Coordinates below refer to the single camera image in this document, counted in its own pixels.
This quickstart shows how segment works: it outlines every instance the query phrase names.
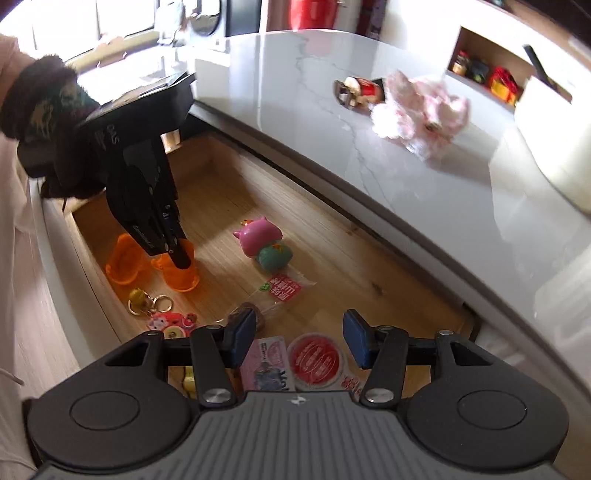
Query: open drawer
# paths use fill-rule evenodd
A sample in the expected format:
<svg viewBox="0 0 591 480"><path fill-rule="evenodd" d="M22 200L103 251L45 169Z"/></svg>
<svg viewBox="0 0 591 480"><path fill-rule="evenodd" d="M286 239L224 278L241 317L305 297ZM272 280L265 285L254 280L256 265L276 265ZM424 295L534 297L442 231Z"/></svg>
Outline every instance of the open drawer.
<svg viewBox="0 0 591 480"><path fill-rule="evenodd" d="M265 215L281 228L294 251L295 269L316 282L304 290L259 336L283 335L286 344L306 332L333 337L349 356L342 317L356 309L371 324L392 324L411 336L432 337L440 329L469 333L469 315L433 290L407 261L258 158L215 134L182 143L168 154L178 189L181 224L195 246L199 285L181 294L149 269L130 286L109 282L106 262L122 227L105 195L75 208L66 221L92 290L121 342L147 329L126 308L129 291L140 287L174 299L174 310L194 312L213 323L241 304L268 278L247 258L233 232L244 219ZM405 394L429 379L428 368L409 367Z"/></svg>

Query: jar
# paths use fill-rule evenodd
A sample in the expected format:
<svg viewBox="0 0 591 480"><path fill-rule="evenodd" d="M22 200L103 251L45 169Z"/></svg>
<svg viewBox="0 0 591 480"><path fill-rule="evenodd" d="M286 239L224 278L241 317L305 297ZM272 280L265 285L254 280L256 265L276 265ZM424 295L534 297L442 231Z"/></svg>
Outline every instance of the jar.
<svg viewBox="0 0 591 480"><path fill-rule="evenodd" d="M456 61L453 64L452 71L455 74L464 76L468 70L469 64L470 57L468 57L468 54L465 51L460 50L457 54Z"/></svg>

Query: orange cup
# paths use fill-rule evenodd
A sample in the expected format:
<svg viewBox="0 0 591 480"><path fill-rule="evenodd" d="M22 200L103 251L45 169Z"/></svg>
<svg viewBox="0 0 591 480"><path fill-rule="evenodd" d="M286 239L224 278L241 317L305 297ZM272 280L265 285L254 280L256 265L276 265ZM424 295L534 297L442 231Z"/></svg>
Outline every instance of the orange cup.
<svg viewBox="0 0 591 480"><path fill-rule="evenodd" d="M119 235L115 248L105 267L107 277L117 285L128 285L148 265L144 250L128 233Z"/></svg>
<svg viewBox="0 0 591 480"><path fill-rule="evenodd" d="M191 291L197 286L199 283L199 275L197 275L197 267L195 265L195 250L193 244L184 238L181 238L180 242L181 247L183 247L191 259L191 265L189 265L189 268L185 268L184 270L177 268L168 254L162 254L157 258L152 259L151 263L154 268L162 271L162 276L164 277L166 285L173 290L183 293Z"/></svg>

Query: marble countertop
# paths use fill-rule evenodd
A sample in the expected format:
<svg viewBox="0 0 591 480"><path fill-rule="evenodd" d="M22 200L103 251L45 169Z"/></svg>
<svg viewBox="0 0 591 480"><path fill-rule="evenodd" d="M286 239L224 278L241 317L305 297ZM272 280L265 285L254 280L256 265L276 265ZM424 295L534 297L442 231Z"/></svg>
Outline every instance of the marble countertop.
<svg viewBox="0 0 591 480"><path fill-rule="evenodd" d="M159 47L106 67L108 75L97 69L81 80L105 102L138 82L194 69L199 104L284 145L388 212L591 385L591 222L541 174L507 109L445 76L452 93L472 101L471 124L440 164L424 163L378 137L367 115L340 106L332 82L395 69L409 77L443 75L427 62L328 31L232 37L220 50Z"/></svg>

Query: figurine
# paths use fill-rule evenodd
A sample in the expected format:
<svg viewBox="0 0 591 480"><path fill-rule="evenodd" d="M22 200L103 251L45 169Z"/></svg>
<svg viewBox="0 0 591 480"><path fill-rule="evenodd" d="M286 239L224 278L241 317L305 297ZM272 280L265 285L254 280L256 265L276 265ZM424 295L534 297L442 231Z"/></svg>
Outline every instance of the figurine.
<svg viewBox="0 0 591 480"><path fill-rule="evenodd" d="M242 229L234 232L234 236L240 240L247 257L256 258L263 269L272 273L290 262L291 248L281 241L281 230L266 217L244 220L241 225Z"/></svg>

